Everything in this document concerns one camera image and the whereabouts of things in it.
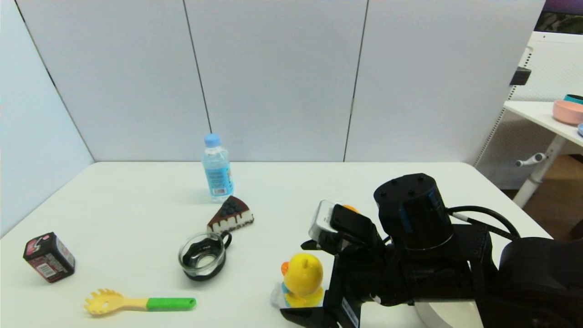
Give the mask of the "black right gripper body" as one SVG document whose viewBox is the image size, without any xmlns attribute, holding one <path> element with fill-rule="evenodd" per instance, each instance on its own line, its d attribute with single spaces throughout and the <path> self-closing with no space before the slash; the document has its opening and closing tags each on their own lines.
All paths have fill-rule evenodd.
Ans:
<svg viewBox="0 0 583 328">
<path fill-rule="evenodd" d="M 360 327 L 362 304 L 399 303 L 399 251 L 392 244 L 366 249 L 348 246 L 335 256 L 323 307 L 344 328 Z"/>
</svg>

